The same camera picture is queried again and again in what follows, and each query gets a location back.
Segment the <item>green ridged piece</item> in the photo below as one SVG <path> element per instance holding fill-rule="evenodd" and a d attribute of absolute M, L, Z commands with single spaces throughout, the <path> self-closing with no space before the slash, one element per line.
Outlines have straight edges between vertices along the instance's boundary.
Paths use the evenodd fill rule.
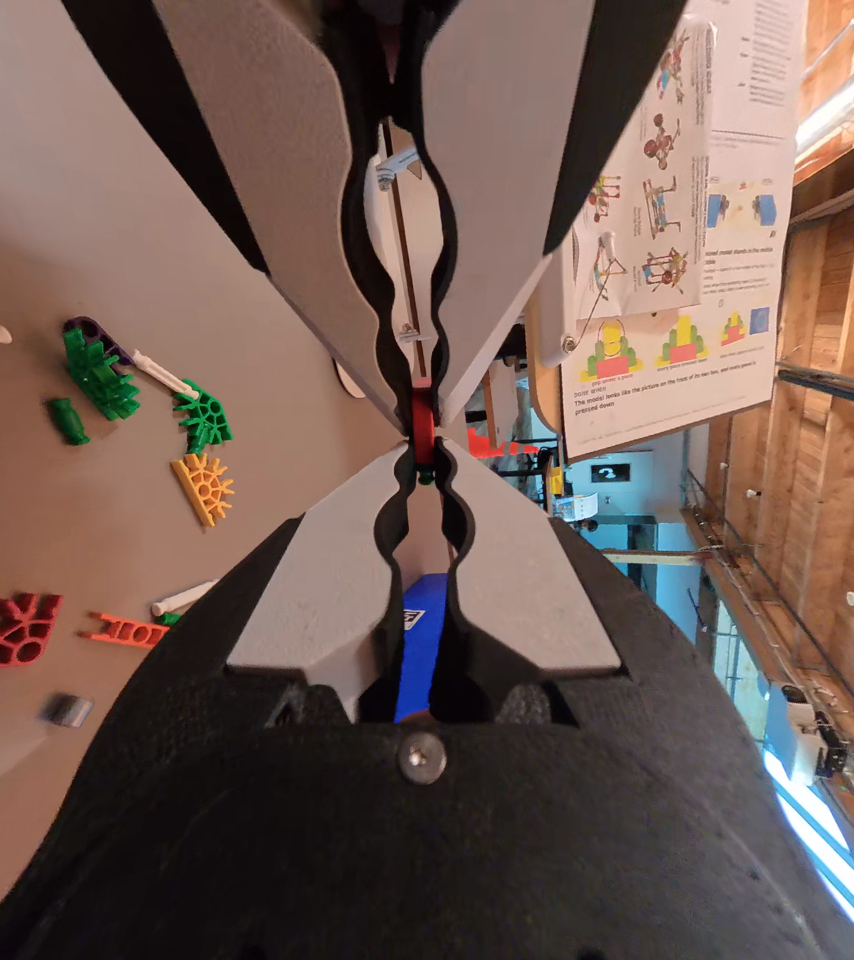
<path fill-rule="evenodd" d="M 101 342 L 87 342 L 80 328 L 62 332 L 66 369 L 73 383 L 97 412 L 110 422 L 126 420 L 140 409 L 140 390 L 133 376 L 115 369 Z"/>

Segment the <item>printed instruction sheet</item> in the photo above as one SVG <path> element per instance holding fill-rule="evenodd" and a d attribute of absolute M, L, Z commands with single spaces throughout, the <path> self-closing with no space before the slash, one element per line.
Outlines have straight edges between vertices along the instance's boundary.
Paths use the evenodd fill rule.
<path fill-rule="evenodd" d="M 589 318 L 561 364 L 567 454 L 585 458 L 767 402 L 794 181 L 806 2 L 688 2 L 716 28 L 701 292 Z"/>

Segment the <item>grey metal cylinder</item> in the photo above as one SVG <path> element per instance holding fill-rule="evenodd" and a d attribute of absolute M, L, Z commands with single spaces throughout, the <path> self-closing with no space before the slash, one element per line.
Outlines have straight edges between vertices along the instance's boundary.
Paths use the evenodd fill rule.
<path fill-rule="evenodd" d="M 79 729 L 93 711 L 95 702 L 77 694 L 54 692 L 43 703 L 39 717 L 51 726 Z"/>

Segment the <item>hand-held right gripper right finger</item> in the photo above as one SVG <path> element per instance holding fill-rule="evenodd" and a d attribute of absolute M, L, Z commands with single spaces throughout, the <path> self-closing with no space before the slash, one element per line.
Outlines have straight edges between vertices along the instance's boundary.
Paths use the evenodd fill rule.
<path fill-rule="evenodd" d="M 455 558 L 429 694 L 440 722 L 490 722 L 512 692 L 606 677 L 622 659 L 548 514 L 456 442 L 434 448 Z"/>

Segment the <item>orange traffic cone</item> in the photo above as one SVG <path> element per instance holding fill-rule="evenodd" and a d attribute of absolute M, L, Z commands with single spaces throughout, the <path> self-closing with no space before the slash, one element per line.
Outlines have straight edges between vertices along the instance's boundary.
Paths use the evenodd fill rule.
<path fill-rule="evenodd" d="M 478 460 L 518 457 L 521 455 L 537 456 L 541 450 L 539 445 L 520 443 L 510 439 L 506 439 L 495 446 L 490 437 L 479 434 L 473 426 L 468 427 L 467 438 L 469 452 Z"/>

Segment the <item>ceiling light strip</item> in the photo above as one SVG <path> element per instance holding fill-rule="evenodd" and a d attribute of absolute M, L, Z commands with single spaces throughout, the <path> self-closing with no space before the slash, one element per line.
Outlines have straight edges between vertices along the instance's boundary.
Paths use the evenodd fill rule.
<path fill-rule="evenodd" d="M 821 883 L 854 923 L 854 856 L 840 825 L 821 795 L 811 786 L 793 783 L 768 747 L 762 748 L 761 758 L 781 810 Z"/>

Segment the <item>laminated picture card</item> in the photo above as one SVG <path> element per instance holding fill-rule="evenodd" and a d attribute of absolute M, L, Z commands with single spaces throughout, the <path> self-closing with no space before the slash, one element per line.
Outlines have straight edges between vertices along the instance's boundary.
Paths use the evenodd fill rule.
<path fill-rule="evenodd" d="M 685 13 L 570 231 L 577 324 L 693 306 L 706 242 L 716 28 Z"/>

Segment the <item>blue plastic bin white tag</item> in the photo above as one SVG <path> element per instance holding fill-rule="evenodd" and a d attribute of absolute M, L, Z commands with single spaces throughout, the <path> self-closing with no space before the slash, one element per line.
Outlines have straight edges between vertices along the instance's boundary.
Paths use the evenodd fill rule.
<path fill-rule="evenodd" d="M 447 574 L 425 574 L 403 595 L 404 651 L 394 722 L 429 710 L 445 623 Z"/>

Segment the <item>purple clip connector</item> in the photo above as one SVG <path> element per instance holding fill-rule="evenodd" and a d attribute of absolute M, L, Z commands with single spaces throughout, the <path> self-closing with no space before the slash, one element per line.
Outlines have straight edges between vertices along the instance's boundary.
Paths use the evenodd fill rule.
<path fill-rule="evenodd" d="M 61 333 L 63 335 L 72 330 L 80 332 L 86 345 L 100 344 L 104 356 L 115 358 L 117 364 L 121 367 L 131 368 L 134 366 L 132 355 L 94 318 L 76 316 L 61 323 Z"/>

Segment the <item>yellow fan connector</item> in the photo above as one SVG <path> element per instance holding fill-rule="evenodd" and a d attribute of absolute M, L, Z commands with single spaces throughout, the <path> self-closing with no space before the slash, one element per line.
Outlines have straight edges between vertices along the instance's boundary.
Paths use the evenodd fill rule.
<path fill-rule="evenodd" d="M 227 517 L 236 495 L 227 466 L 207 453 L 186 453 L 169 467 L 199 524 L 214 529 Z"/>

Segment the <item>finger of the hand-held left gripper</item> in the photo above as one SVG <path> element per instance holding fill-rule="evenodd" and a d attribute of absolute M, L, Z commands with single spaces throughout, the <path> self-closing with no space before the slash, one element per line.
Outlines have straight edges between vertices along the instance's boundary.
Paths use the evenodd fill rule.
<path fill-rule="evenodd" d="M 364 208 L 376 125 L 292 2 L 154 2 L 274 288 L 385 419 L 411 432 L 394 284 Z"/>
<path fill-rule="evenodd" d="M 426 158 L 453 207 L 453 274 L 437 318 L 442 426 L 465 407 L 541 278 L 591 1 L 464 1 L 426 48 Z"/>

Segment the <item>orange ladder piece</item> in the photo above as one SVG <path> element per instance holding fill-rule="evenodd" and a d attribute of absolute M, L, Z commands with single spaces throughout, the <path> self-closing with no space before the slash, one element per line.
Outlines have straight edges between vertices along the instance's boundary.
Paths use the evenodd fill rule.
<path fill-rule="evenodd" d="M 170 626 L 134 620 L 104 611 L 90 611 L 91 627 L 80 630 L 77 636 L 92 642 L 102 642 L 141 650 L 150 650 L 169 633 Z"/>

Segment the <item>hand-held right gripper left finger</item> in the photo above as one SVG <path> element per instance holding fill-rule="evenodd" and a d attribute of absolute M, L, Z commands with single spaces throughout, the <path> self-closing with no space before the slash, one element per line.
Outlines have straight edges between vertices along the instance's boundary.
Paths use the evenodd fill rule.
<path fill-rule="evenodd" d="M 410 465 L 397 443 L 307 510 L 257 600 L 226 667 L 274 674 L 334 690 L 351 722 L 362 695 L 390 662 L 376 632 L 393 597 L 394 548 L 379 545 L 375 525 L 408 493 L 397 469 Z"/>

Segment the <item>white document stand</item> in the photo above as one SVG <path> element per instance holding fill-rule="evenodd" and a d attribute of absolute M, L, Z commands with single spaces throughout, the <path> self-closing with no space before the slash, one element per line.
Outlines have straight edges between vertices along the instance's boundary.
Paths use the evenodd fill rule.
<path fill-rule="evenodd" d="M 417 298 L 408 291 L 403 271 L 402 260 L 408 249 L 400 236 L 403 208 L 395 182 L 404 170 L 423 180 L 424 171 L 408 131 L 385 121 L 378 138 L 378 153 L 369 162 L 364 181 L 364 209 L 366 216 L 373 219 L 378 255 L 387 259 L 387 269 L 399 286 L 393 308 L 394 337 L 409 360 L 412 375 L 418 377 L 421 365 L 416 344 L 422 343 L 428 350 L 433 347 L 436 334 L 426 320 L 421 328 L 412 324 Z M 594 200 L 591 191 L 523 309 L 527 350 L 532 356 L 528 361 L 530 403 L 541 420 L 555 429 L 563 425 L 562 364 L 572 356 L 592 310 L 594 294 L 589 294 L 581 306 L 575 282 L 590 279 L 589 251 L 596 244 L 589 243 L 587 228 L 593 224 Z"/>

